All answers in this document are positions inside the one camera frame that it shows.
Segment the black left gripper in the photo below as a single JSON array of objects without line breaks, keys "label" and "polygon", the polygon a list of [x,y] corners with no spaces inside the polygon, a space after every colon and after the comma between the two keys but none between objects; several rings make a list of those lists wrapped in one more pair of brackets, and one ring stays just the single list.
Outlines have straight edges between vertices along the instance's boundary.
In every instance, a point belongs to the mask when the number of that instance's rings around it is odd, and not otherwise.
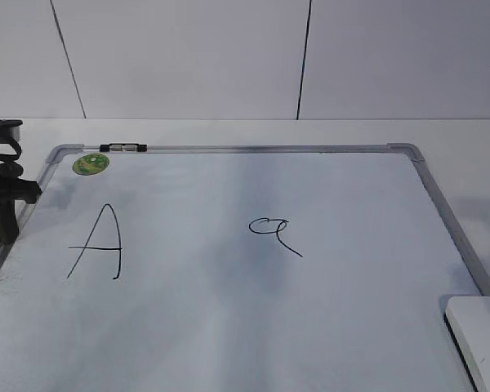
[{"label": "black left gripper", "polygon": [[13,201],[35,204],[39,198],[36,181],[23,180],[23,167],[16,161],[22,153],[14,138],[0,138],[0,144],[10,145],[14,154],[0,154],[0,244],[12,244],[19,235],[19,226]]}]

